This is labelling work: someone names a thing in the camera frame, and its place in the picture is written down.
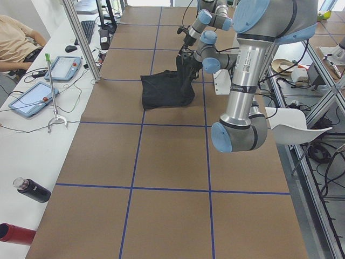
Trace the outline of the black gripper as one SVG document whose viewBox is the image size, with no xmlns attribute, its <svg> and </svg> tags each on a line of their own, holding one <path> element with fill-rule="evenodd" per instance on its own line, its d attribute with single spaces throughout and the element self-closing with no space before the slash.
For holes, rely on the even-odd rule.
<svg viewBox="0 0 345 259">
<path fill-rule="evenodd" d="M 186 34 L 183 41 L 184 41 L 183 47 L 190 47 L 194 45 L 194 43 L 196 42 L 196 39 L 190 36 L 189 34 Z"/>
</svg>

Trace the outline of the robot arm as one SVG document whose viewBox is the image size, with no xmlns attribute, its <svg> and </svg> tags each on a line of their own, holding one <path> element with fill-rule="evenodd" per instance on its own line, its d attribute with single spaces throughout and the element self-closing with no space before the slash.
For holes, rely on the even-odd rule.
<svg viewBox="0 0 345 259">
<path fill-rule="evenodd" d="M 240 1 L 233 17 L 239 52 L 225 113 L 211 127 L 223 153 L 251 151 L 267 137 L 267 122 L 254 101 L 264 58 L 272 44 L 310 39 L 316 30 L 317 1 Z"/>
<path fill-rule="evenodd" d="M 198 11 L 194 23 L 185 27 L 182 24 L 177 33 L 185 33 L 183 47 L 193 46 L 207 26 L 228 31 L 232 26 L 232 19 L 228 17 L 227 1 L 197 1 Z"/>
</svg>

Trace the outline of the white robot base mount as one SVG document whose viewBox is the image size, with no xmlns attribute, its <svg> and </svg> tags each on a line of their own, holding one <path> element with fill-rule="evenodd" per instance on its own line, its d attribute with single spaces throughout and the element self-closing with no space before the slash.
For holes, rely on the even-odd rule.
<svg viewBox="0 0 345 259">
<path fill-rule="evenodd" d="M 216 95 L 229 95 L 231 78 L 228 70 L 221 69 L 213 74 Z"/>
</svg>

